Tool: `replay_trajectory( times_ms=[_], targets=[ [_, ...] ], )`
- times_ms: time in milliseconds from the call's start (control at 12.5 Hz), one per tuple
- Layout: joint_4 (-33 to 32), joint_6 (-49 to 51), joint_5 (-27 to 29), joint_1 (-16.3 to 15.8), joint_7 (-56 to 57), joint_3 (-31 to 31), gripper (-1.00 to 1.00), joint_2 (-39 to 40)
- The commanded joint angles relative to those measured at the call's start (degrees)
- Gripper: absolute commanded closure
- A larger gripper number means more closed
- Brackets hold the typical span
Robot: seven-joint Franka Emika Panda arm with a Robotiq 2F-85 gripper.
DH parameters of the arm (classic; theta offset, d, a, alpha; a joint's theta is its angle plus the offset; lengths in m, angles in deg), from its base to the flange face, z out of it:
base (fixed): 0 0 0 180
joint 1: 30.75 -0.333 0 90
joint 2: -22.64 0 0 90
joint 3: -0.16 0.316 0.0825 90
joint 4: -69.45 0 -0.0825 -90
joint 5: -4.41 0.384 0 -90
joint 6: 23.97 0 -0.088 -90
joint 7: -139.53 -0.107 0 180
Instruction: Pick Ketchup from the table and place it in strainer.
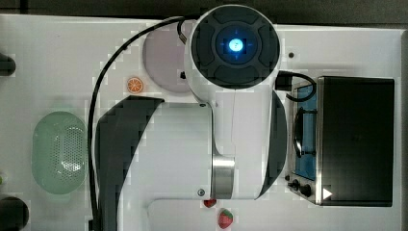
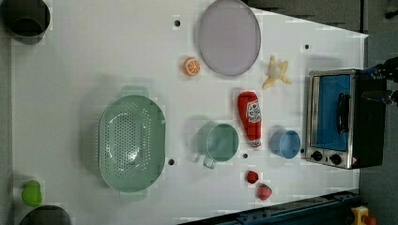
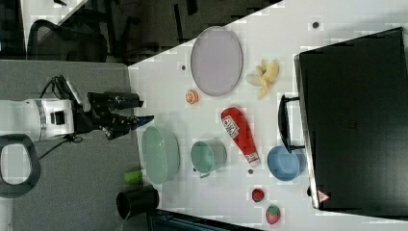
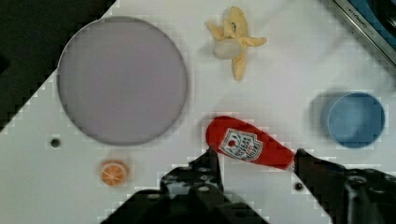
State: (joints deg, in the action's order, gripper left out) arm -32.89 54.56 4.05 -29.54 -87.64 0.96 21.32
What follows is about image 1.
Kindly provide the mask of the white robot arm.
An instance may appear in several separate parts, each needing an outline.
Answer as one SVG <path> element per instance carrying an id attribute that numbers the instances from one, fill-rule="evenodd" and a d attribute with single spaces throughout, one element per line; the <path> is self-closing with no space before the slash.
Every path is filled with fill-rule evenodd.
<path id="1" fill-rule="evenodd" d="M 149 231 L 157 200 L 258 199 L 283 169 L 271 21 L 247 6 L 216 7 L 192 27 L 184 62 L 191 102 L 128 96 L 98 121 L 101 231 Z"/>

